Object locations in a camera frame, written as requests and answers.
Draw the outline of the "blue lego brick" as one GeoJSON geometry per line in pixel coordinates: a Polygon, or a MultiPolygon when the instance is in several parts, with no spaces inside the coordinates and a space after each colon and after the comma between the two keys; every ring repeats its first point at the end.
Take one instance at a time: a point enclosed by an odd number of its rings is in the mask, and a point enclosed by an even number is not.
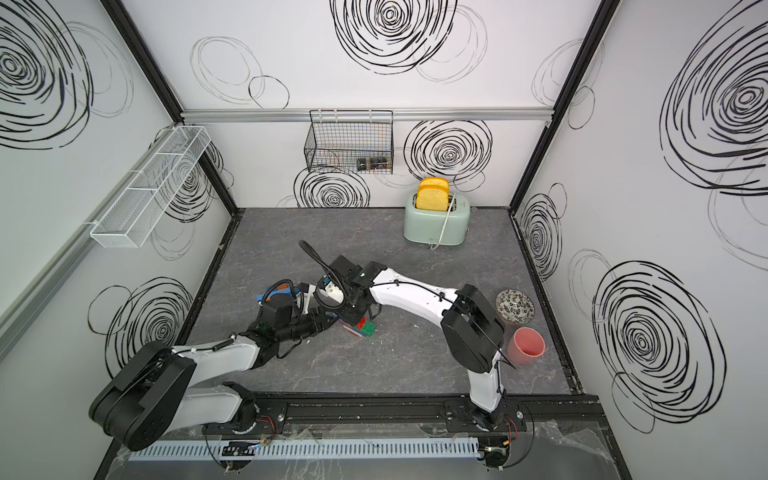
{"type": "Polygon", "coordinates": [[[257,301],[259,303],[262,303],[264,300],[269,300],[276,295],[291,295],[295,297],[300,292],[301,290],[299,289],[298,286],[278,288],[278,289],[272,290],[269,293],[264,293],[262,295],[259,295],[257,297],[257,301]]]}

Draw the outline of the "green lego brick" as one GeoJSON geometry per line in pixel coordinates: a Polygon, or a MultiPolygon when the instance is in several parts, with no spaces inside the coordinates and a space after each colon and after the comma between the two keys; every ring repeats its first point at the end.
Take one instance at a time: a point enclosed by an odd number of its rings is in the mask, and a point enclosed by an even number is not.
{"type": "Polygon", "coordinates": [[[376,329],[376,326],[375,326],[375,324],[373,322],[366,321],[366,323],[363,326],[363,328],[359,329],[359,331],[363,334],[363,336],[368,337],[368,336],[371,336],[371,335],[374,334],[375,329],[376,329]]]}

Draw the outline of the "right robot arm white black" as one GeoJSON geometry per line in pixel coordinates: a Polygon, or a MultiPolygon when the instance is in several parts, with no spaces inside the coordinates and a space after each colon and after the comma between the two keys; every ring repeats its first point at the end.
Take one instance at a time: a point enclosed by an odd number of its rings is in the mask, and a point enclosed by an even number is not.
{"type": "Polygon", "coordinates": [[[502,400],[499,363],[505,330],[482,292],[471,284],[459,289],[430,285],[377,263],[360,267],[345,257],[325,269],[319,298],[362,317],[374,305],[394,307],[438,326],[452,357],[467,370],[469,398],[491,414],[502,400]]]}

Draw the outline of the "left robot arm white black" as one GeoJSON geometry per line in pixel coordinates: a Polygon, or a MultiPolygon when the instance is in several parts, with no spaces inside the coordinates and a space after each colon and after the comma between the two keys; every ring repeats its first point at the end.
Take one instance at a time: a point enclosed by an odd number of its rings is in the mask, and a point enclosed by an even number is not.
{"type": "Polygon", "coordinates": [[[170,347],[144,345],[91,403],[89,418],[131,451],[168,432],[222,424],[247,433],[261,420],[254,394],[226,381],[208,381],[262,367],[279,357],[285,341],[300,344],[333,326],[336,314],[300,307],[287,294],[266,301],[248,328],[221,341],[170,347]]]}

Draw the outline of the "mint green toaster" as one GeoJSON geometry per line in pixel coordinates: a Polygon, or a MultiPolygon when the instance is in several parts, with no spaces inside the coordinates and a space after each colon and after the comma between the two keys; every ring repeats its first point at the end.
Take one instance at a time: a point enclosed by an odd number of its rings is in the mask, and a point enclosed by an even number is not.
{"type": "Polygon", "coordinates": [[[421,244],[461,245],[469,228],[471,205],[464,195],[456,194],[455,198],[450,212],[428,211],[416,208],[413,194],[405,207],[404,237],[421,244]]]}

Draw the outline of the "yellow toast slice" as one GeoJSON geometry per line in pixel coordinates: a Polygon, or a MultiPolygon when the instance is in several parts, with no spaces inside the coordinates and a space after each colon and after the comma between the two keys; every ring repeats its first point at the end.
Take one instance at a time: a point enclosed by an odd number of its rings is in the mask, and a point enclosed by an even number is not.
{"type": "Polygon", "coordinates": [[[428,177],[422,180],[416,195],[419,210],[446,211],[450,203],[450,185],[444,178],[428,177]]]}

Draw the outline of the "patterned ceramic bowl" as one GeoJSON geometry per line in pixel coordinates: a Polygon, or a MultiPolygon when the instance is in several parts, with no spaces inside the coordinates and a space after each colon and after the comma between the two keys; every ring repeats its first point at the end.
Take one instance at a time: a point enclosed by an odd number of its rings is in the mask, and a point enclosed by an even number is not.
{"type": "Polygon", "coordinates": [[[497,316],[511,325],[525,325],[535,317],[533,301],[525,293],[518,290],[503,290],[495,299],[497,316]]]}

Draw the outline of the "pink plastic cup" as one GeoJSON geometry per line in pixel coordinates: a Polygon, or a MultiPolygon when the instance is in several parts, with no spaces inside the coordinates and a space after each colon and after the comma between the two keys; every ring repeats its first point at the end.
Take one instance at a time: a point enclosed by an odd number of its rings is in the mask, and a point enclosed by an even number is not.
{"type": "Polygon", "coordinates": [[[543,336],[529,327],[518,328],[508,343],[507,354],[516,365],[524,365],[540,358],[546,352],[543,336]]]}

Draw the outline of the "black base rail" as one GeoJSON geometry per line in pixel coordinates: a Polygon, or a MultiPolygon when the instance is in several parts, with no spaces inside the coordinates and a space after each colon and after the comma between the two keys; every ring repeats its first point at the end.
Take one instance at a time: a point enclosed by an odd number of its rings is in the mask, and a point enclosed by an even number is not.
{"type": "Polygon", "coordinates": [[[502,397],[492,414],[482,414],[467,394],[361,395],[333,393],[262,393],[254,396],[260,412],[248,427],[206,424],[207,434],[233,436],[284,435],[289,426],[322,424],[436,424],[451,433],[481,429],[506,430],[507,418],[514,431],[524,432],[528,423],[550,420],[607,424],[599,399],[594,395],[525,395],[502,397]]]}

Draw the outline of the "grey wall rail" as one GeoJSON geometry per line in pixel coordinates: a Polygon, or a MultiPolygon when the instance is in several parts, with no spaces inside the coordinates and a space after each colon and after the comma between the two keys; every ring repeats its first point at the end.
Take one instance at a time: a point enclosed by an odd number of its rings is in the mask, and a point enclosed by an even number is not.
{"type": "Polygon", "coordinates": [[[285,108],[285,109],[197,109],[185,110],[181,117],[188,123],[265,123],[309,121],[549,121],[551,107],[413,107],[413,108],[285,108]]]}

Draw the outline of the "black corner frame post left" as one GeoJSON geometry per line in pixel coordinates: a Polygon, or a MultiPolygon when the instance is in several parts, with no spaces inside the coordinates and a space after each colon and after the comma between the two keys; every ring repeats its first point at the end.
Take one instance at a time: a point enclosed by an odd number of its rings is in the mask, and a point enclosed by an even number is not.
{"type": "MultiPolygon", "coordinates": [[[[123,41],[128,46],[133,58],[141,68],[144,76],[148,80],[172,122],[174,124],[183,123],[183,108],[181,103],[161,72],[159,65],[151,54],[129,12],[123,5],[123,2],[120,0],[101,0],[100,3],[113,25],[118,30],[123,41]]],[[[212,157],[209,154],[204,153],[201,163],[206,178],[209,180],[214,191],[222,201],[225,209],[231,217],[237,217],[240,214],[240,209],[237,207],[229,189],[224,185],[221,176],[213,164],[212,157]]]]}

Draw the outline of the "black corner frame post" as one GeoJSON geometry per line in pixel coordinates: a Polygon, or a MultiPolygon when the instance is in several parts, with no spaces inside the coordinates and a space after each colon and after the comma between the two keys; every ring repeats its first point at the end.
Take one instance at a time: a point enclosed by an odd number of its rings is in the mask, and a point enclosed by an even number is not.
{"type": "MultiPolygon", "coordinates": [[[[161,72],[159,65],[151,54],[129,12],[123,5],[123,2],[120,0],[101,0],[100,3],[113,25],[118,30],[123,41],[128,46],[133,58],[141,68],[144,76],[148,80],[172,122],[174,124],[183,123],[183,108],[181,103],[161,72]]],[[[240,209],[237,207],[229,189],[224,185],[221,176],[213,164],[212,157],[209,154],[204,153],[201,163],[206,178],[209,180],[214,191],[222,201],[225,209],[231,217],[237,217],[240,214],[240,209]]]]}
{"type": "Polygon", "coordinates": [[[554,103],[551,120],[543,129],[510,201],[508,212],[511,215],[515,215],[520,209],[525,194],[531,186],[619,6],[619,0],[603,0],[600,2],[568,75],[565,77],[564,85],[554,103]]]}

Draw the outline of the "black corner frame post right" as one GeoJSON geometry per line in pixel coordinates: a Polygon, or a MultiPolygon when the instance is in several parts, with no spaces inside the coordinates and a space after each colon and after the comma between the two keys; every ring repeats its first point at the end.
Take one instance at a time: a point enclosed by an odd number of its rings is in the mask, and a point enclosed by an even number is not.
{"type": "Polygon", "coordinates": [[[543,129],[510,201],[508,212],[511,215],[515,215],[520,209],[525,194],[531,186],[619,6],[619,0],[603,0],[600,2],[568,75],[565,77],[564,85],[554,103],[551,120],[543,129]]]}

